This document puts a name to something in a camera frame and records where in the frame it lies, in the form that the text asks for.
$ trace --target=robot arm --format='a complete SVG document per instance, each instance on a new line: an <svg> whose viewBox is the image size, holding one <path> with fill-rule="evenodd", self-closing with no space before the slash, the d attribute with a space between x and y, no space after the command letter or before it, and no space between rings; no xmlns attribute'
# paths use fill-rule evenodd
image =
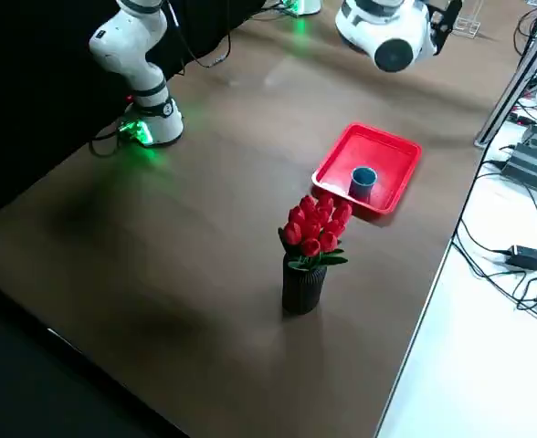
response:
<svg viewBox="0 0 537 438"><path fill-rule="evenodd" d="M90 51L102 68L127 80L133 103L123 119L141 126L144 135L139 140L144 146L171 143L184 129L163 72L145 59L167 30L163 2L117 0L119 13L100 26L89 41Z"/></svg>
<svg viewBox="0 0 537 438"><path fill-rule="evenodd" d="M344 0L335 25L378 68L396 72L441 52L461 6L461 0L445 10L421 0Z"/></svg>

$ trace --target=cup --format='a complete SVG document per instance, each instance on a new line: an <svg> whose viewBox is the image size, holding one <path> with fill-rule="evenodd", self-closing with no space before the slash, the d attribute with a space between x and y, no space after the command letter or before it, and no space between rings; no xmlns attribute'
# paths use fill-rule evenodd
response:
<svg viewBox="0 0 537 438"><path fill-rule="evenodd" d="M356 167L352 171L349 195L354 199L367 199L376 184L378 174L371 167Z"/></svg>

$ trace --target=vase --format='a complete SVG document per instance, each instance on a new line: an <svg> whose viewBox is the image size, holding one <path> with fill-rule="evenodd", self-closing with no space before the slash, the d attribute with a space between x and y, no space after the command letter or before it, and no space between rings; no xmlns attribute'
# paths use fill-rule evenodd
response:
<svg viewBox="0 0 537 438"><path fill-rule="evenodd" d="M320 302L327 266L300 271L289 267L289 260L286 255L283 257L282 306L292 315L305 315Z"/></svg>

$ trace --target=flower bouquet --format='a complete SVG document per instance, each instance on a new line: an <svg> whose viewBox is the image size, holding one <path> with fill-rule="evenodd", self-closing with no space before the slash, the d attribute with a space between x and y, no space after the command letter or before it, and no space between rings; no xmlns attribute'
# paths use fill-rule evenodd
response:
<svg viewBox="0 0 537 438"><path fill-rule="evenodd" d="M340 254L339 237L352 217L352 207L344 202L333 207L333 198L324 194L316 203L304 196L289 212L289 221L279 228L283 257L282 306L291 314L312 311L320 301L327 266L348 260Z"/></svg>

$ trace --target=black background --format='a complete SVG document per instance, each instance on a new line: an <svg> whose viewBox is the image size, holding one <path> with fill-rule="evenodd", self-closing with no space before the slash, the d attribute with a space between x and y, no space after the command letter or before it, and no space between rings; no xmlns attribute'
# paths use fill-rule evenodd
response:
<svg viewBox="0 0 537 438"><path fill-rule="evenodd" d="M198 57L226 36L228 10L233 28L263 3L173 0ZM88 49L118 10L114 0L0 2L0 207L123 113L122 77L103 71ZM169 26L147 58L170 78L190 56L163 10Z"/></svg>

